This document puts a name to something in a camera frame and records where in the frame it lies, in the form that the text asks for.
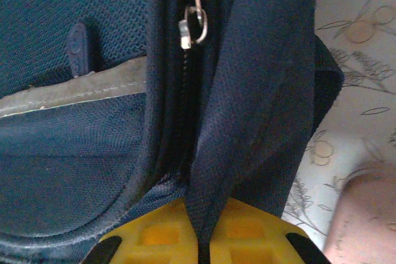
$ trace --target yellow plastic object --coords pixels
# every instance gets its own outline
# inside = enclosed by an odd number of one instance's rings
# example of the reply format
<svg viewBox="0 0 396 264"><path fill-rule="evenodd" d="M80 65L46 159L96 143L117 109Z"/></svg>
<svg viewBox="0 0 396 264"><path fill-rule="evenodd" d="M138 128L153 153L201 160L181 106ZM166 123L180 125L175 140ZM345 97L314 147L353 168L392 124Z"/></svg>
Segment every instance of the yellow plastic object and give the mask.
<svg viewBox="0 0 396 264"><path fill-rule="evenodd" d="M285 237L299 227L229 199L210 242L211 264L304 264ZM111 264L197 264L197 239L178 199L104 236L123 241Z"/></svg>
<svg viewBox="0 0 396 264"><path fill-rule="evenodd" d="M183 199L122 225L100 241L111 236L123 239L111 264L198 263L197 239Z"/></svg>

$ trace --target seam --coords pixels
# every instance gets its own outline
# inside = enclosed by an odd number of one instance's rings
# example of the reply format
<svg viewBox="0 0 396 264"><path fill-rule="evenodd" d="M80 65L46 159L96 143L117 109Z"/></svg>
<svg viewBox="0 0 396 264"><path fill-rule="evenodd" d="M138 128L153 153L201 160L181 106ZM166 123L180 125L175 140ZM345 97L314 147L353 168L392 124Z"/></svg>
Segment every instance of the seam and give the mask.
<svg viewBox="0 0 396 264"><path fill-rule="evenodd" d="M96 91L91 91L91 92L86 92L86 93L80 93L80 94L76 94L76 95L72 95L72 96L66 96L66 97L60 97L60 98L56 98L53 100L44 100L44 101L28 101L27 104L23 104L23 105L18 105L18 106L13 106L9 109L0 109L0 111L9 111L9 110L13 110L13 109L18 109L18 108L26 108L27 106L29 106L30 104L41 104L41 103L55 103L57 101L61 101L61 100L69 100L69 99L73 99L73 98L77 98L77 97L82 97L85 95L92 95L92 94L99 94L99 93L103 93L103 92L107 92L110 90L117 90L117 89L121 89L121 88L126 88L126 87L130 87L130 86L134 86L140 83L127 83L125 85L120 85L120 86L113 86L113 87L109 87L106 89L102 89L102 90L96 90Z"/></svg>

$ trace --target navy blue backpack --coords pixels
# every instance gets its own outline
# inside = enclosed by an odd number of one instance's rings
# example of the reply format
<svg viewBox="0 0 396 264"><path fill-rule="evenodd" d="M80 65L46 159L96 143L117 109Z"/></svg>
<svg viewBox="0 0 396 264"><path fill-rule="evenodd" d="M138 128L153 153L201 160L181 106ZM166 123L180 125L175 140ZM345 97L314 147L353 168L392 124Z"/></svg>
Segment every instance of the navy blue backpack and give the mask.
<svg viewBox="0 0 396 264"><path fill-rule="evenodd" d="M316 0L0 0L0 262L79 263L178 197L281 216L343 75Z"/></svg>

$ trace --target reflective strip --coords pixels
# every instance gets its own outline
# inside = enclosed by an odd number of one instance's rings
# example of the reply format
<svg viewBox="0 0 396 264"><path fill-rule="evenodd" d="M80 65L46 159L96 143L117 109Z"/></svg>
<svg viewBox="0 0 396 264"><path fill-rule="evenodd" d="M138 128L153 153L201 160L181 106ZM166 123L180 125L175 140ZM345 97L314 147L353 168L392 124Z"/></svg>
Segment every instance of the reflective strip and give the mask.
<svg viewBox="0 0 396 264"><path fill-rule="evenodd" d="M0 100L0 117L103 100L145 91L146 57L48 87L31 88Z"/></svg>

